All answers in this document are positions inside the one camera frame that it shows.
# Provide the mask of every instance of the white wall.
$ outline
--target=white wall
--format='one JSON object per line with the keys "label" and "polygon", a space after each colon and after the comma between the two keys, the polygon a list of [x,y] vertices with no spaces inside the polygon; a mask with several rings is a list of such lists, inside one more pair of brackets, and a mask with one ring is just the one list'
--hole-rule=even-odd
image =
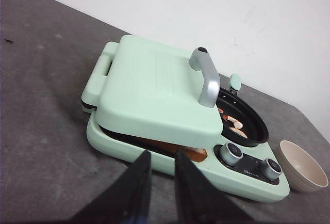
{"label": "white wall", "polygon": [[57,0],[129,33],[193,50],[300,109],[330,141],[330,0]]}

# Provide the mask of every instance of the appliance lid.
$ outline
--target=appliance lid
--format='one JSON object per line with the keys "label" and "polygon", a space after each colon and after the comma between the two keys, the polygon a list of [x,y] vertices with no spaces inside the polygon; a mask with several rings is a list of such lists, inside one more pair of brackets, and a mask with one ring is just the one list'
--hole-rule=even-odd
{"label": "appliance lid", "polygon": [[215,144],[223,129],[221,117],[216,105],[200,104],[205,76],[192,69],[190,56],[141,37],[122,37],[100,94],[98,124],[183,146]]}

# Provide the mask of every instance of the black control panel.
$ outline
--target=black control panel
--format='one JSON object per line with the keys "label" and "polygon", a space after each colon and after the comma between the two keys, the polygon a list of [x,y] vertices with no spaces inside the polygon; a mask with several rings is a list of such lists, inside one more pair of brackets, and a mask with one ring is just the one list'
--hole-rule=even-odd
{"label": "black control panel", "polygon": [[235,166],[230,166],[226,162],[224,162],[220,157],[220,148],[222,145],[216,145],[213,149],[215,156],[220,161],[222,165],[227,167],[228,169],[238,172],[243,175],[247,175],[249,177],[264,181],[266,183],[272,185],[278,185],[279,179],[275,179],[274,181],[267,179],[259,170],[258,165],[262,162],[262,160],[252,157],[248,154],[243,153],[243,158],[239,160],[239,162]]}

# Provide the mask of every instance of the gray table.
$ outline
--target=gray table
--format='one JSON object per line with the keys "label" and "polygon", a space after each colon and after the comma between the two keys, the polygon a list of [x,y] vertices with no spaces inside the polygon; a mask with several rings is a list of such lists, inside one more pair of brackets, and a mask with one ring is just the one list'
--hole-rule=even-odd
{"label": "gray table", "polygon": [[[2,221],[70,218],[127,168],[89,146],[80,107],[104,44],[126,32],[53,0],[1,0],[1,25]],[[299,110],[248,86],[239,95],[264,119],[272,149],[294,141],[329,176],[330,145]],[[150,223],[177,220],[173,186],[153,173]],[[330,223],[330,188],[276,203],[228,197],[256,220]]]}

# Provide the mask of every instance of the bowl rim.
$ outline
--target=bowl rim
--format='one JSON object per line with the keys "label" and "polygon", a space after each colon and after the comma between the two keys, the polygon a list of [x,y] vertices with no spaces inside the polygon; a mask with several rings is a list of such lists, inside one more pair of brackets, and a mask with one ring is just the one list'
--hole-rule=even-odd
{"label": "bowl rim", "polygon": [[[325,178],[326,178],[326,184],[325,185],[320,185],[320,184],[317,184],[317,183],[315,183],[315,182],[313,182],[312,180],[310,180],[308,177],[306,177],[305,175],[303,175],[301,172],[299,172],[293,165],[292,165],[292,163],[290,162],[290,160],[287,158],[287,156],[286,156],[286,154],[284,153],[284,151],[283,151],[283,149],[282,149],[282,144],[283,143],[286,143],[286,142],[288,142],[288,143],[291,143],[291,144],[293,144],[294,146],[296,146],[298,149],[300,149],[301,151],[303,151],[303,153],[305,153],[308,157],[310,157],[313,161],[314,161],[314,163],[319,167],[319,169],[321,170],[321,172],[323,173],[323,175],[325,176]],[[307,153],[303,148],[301,148],[300,146],[298,146],[297,144],[295,144],[295,143],[293,143],[292,141],[289,141],[289,140],[282,140],[280,143],[279,143],[279,148],[280,148],[280,150],[281,150],[281,152],[282,152],[282,154],[283,154],[283,156],[284,156],[284,158],[288,161],[288,163],[290,164],[290,166],[297,172],[297,173],[299,173],[299,175],[301,175],[303,178],[305,178],[307,181],[309,181],[310,183],[312,183],[313,185],[316,185],[316,186],[318,186],[318,187],[320,187],[320,188],[327,188],[328,187],[328,185],[329,185],[329,180],[328,180],[328,177],[326,176],[326,174],[325,174],[325,172],[324,172],[324,170],[323,170],[323,168],[320,166],[320,164],[309,154],[309,153]]]}

